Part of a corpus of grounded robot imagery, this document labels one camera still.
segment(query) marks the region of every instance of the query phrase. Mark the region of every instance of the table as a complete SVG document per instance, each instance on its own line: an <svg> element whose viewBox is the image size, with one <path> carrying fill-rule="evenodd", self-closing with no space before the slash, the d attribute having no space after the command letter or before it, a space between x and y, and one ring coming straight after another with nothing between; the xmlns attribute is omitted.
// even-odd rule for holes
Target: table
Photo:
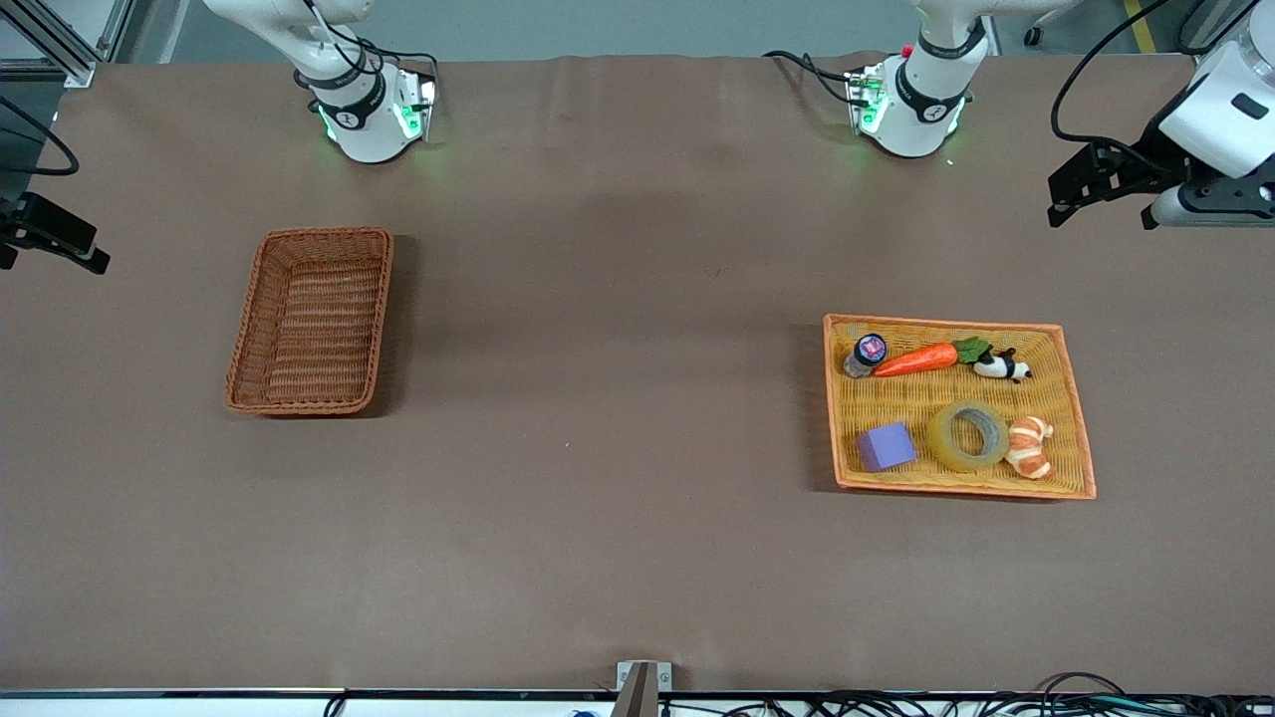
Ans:
<svg viewBox="0 0 1275 717"><path fill-rule="evenodd" d="M102 68L34 189L111 269L0 277L0 684L1275 689L1275 242L1049 230L1072 61L988 61L922 161L769 60L445 65L376 167L286 65ZM1099 59L1063 122L1132 139L1188 73ZM228 413L260 237L365 223L374 410ZM1098 500L836 490L829 311L1062 324Z"/></svg>

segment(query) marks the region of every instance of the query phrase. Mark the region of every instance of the brown wicker basket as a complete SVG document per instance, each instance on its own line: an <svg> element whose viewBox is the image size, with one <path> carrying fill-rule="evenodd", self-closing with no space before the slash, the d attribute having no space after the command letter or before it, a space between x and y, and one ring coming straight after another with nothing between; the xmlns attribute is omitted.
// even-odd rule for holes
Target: brown wicker basket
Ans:
<svg viewBox="0 0 1275 717"><path fill-rule="evenodd" d="M274 231L252 259L226 407L333 416L372 401L394 240L379 227Z"/></svg>
<svg viewBox="0 0 1275 717"><path fill-rule="evenodd" d="M841 361L864 333L881 334L890 346L890 356L929 343L977 336L998 350L1017 348L1016 358L1031 366L1031 378L1015 384L979 376L968 366L954 366L889 379L852 379L841 371ZM824 361L833 463L836 482L843 487L1047 500L1084 500L1098 495L1089 436L1080 413L1080 395L1062 339L1062 327L829 314L824 316ZM954 473L943 468L926 447L926 424L961 398L987 401L1009 421L1038 416L1052 424L1054 434L1044 441L1044 454L1057 473L1033 481L1019 476L1005 462L974 473ZM856 438L895 421L907 424L917 448L917 459L877 473L867 472ZM978 432L973 425L958 421L954 435L966 450L977 449Z"/></svg>

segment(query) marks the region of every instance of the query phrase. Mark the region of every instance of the purple cube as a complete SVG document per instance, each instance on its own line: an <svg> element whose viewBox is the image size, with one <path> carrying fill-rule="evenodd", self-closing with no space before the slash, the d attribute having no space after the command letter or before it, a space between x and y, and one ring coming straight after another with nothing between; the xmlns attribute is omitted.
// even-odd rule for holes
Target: purple cube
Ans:
<svg viewBox="0 0 1275 717"><path fill-rule="evenodd" d="M885 471L917 459L908 426L890 424L859 435L859 455L870 473Z"/></svg>

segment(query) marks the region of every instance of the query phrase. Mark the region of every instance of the small bottle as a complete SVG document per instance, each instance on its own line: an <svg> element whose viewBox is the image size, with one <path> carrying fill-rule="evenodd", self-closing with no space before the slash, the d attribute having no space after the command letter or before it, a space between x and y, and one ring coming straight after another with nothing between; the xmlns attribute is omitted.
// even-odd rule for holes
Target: small bottle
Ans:
<svg viewBox="0 0 1275 717"><path fill-rule="evenodd" d="M872 369L885 360L885 339L880 334L863 334L854 342L854 348L845 356L841 370L852 379L862 379L871 375Z"/></svg>

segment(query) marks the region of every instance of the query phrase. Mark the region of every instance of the black label band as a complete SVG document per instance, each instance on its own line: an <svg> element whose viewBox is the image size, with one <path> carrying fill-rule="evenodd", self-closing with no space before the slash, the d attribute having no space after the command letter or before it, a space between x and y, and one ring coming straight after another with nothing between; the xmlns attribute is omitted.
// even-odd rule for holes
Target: black label band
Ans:
<svg viewBox="0 0 1275 717"><path fill-rule="evenodd" d="M319 107L323 108L324 115L340 125L342 129L363 129L363 125L367 124L367 117L381 106L382 100L385 100L385 75L377 74L372 91L358 102L346 105L344 107L320 102Z"/></svg>
<svg viewBox="0 0 1275 717"><path fill-rule="evenodd" d="M965 55L969 55L974 47L978 47L978 43L982 42L986 36L987 28L983 27L983 20L974 20L974 29L970 31L969 37L965 38L965 43L960 47L940 47L926 40L923 33L917 38L917 45L926 55L932 55L940 60L959 60Z"/></svg>
<svg viewBox="0 0 1275 717"><path fill-rule="evenodd" d="M928 94L918 92L915 87L912 87L912 83L908 82L907 70L908 61L904 60L903 64L899 65L899 71L894 75L894 84L899 88L899 100L903 100L904 105L912 107L912 110L917 112L918 121L927 125L943 121L943 119L947 117L947 115L955 110L958 105L960 105L960 101L965 97L965 89L969 89L969 85L966 84L965 89L961 89L960 93L954 97L947 97L945 100L929 97Z"/></svg>
<svg viewBox="0 0 1275 717"><path fill-rule="evenodd" d="M314 79L314 78L307 78L306 75L298 71L293 79L297 80L297 84L307 89L340 89L342 87L352 84L354 80L357 80L358 75L368 71L363 69L363 64L366 61L367 61L367 51L360 47L358 60L351 63L352 66L349 68L349 70L340 77L334 77L332 79Z"/></svg>

